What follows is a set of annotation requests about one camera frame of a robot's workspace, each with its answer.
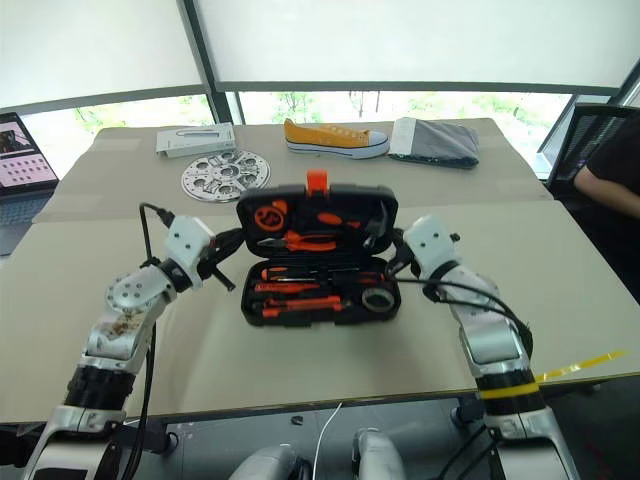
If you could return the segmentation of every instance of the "laptop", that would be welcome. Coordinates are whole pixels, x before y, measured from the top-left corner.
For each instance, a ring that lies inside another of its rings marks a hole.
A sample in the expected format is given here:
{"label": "laptop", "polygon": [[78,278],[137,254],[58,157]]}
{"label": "laptop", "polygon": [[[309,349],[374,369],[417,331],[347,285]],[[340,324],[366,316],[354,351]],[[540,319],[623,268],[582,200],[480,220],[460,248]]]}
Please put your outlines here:
{"label": "laptop", "polygon": [[13,252],[58,182],[20,117],[0,113],[0,255]]}

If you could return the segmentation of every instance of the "laptop keyboard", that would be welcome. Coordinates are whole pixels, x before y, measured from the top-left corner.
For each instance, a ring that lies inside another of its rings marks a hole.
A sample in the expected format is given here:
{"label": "laptop keyboard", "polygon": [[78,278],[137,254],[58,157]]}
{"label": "laptop keyboard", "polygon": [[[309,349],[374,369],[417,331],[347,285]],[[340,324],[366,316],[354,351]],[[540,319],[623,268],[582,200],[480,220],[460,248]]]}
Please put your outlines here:
{"label": "laptop keyboard", "polygon": [[21,200],[0,205],[0,226],[31,223],[50,197]]}

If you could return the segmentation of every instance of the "yellow sneaker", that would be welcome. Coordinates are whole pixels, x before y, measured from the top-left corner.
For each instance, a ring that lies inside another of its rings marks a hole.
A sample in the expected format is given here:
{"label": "yellow sneaker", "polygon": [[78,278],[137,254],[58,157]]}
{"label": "yellow sneaker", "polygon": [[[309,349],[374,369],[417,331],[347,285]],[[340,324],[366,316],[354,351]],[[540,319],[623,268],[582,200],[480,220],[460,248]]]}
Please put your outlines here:
{"label": "yellow sneaker", "polygon": [[302,127],[284,121],[287,147],[298,153],[335,153],[351,158],[370,158],[389,150],[389,137],[373,130],[353,130],[339,125]]}

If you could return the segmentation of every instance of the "table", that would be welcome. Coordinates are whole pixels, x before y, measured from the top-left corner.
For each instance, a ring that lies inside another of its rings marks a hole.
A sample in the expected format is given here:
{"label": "table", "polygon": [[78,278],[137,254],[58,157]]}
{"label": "table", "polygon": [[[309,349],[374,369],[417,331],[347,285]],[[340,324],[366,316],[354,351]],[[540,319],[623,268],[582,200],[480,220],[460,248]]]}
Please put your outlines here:
{"label": "table", "polygon": [[[465,263],[492,278],[530,324],[534,372],[626,349],[625,357],[557,382],[638,373],[640,309],[561,204],[403,208],[396,224],[407,226],[427,213],[461,235]],[[203,220],[214,231],[237,224],[231,216]],[[152,223],[156,254],[165,232]],[[48,417],[64,398],[105,287],[143,258],[134,219],[33,226],[0,271],[0,423]],[[258,260],[243,246],[221,269],[241,286]],[[171,418],[475,389],[449,309],[415,286],[401,286],[402,307],[390,322],[299,330],[247,324],[241,290],[229,294],[209,281],[169,306],[158,322],[150,414]],[[128,402],[133,415],[143,379]]]}
{"label": "table", "polygon": [[[480,141],[479,165],[459,170],[379,157],[349,160],[333,155],[290,152],[281,125],[235,126],[236,144],[271,165],[269,185],[305,183],[312,168],[326,169],[329,181],[386,185],[403,207],[504,201],[550,200],[524,159],[488,118],[446,120],[471,127]],[[350,124],[391,135],[392,122]],[[109,128],[100,131],[36,217],[36,222],[133,218],[148,201],[191,215],[234,215],[235,203],[211,204],[188,197],[180,176],[195,158],[155,154],[157,128]]]}

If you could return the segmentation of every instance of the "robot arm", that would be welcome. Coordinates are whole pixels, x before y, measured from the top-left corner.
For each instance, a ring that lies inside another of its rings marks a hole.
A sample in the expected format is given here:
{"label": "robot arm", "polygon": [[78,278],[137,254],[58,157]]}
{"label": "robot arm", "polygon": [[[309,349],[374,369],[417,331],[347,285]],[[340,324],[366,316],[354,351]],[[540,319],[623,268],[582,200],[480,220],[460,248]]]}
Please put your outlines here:
{"label": "robot arm", "polygon": [[438,218],[420,218],[404,232],[403,243],[389,262],[389,275],[411,263],[413,273],[426,284],[425,295],[451,303],[485,407],[485,424],[499,442],[505,477],[521,478],[536,471],[545,472],[540,478],[578,479],[553,411],[531,372],[529,330],[504,309],[495,284],[460,263],[454,248],[457,240]]}
{"label": "robot arm", "polygon": [[117,278],[105,294],[105,311],[91,329],[67,396],[56,407],[23,478],[115,478],[120,447],[113,435],[126,417],[124,403],[165,307],[211,275],[233,284],[217,263],[242,244],[239,229],[217,237],[197,218],[172,218],[167,259]]}

